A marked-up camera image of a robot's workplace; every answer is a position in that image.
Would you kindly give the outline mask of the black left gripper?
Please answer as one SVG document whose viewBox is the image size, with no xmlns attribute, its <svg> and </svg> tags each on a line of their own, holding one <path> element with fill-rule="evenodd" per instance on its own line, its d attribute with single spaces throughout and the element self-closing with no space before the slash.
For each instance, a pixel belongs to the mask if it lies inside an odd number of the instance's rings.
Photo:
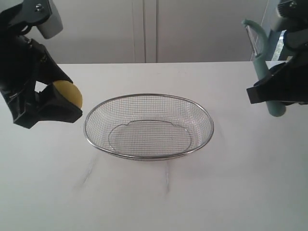
<svg viewBox="0 0 308 231">
<path fill-rule="evenodd" d="M 40 121 L 74 123 L 82 110 L 59 92 L 53 82 L 72 79 L 46 47 L 24 36 L 0 37 L 0 93 L 13 123 L 30 129 Z M 49 84 L 36 92 L 36 82 Z"/>
</svg>

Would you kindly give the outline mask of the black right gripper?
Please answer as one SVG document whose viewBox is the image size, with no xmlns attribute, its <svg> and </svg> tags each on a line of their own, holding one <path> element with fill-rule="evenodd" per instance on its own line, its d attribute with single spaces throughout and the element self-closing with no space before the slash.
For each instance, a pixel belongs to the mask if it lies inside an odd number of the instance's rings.
<svg viewBox="0 0 308 231">
<path fill-rule="evenodd" d="M 285 105 L 308 103 L 308 17 L 304 14 L 286 14 L 284 17 L 290 25 L 283 42 L 293 56 L 288 63 L 271 68 L 266 63 L 254 65 L 258 81 L 246 89 L 251 104 L 266 101 Z"/>
</svg>

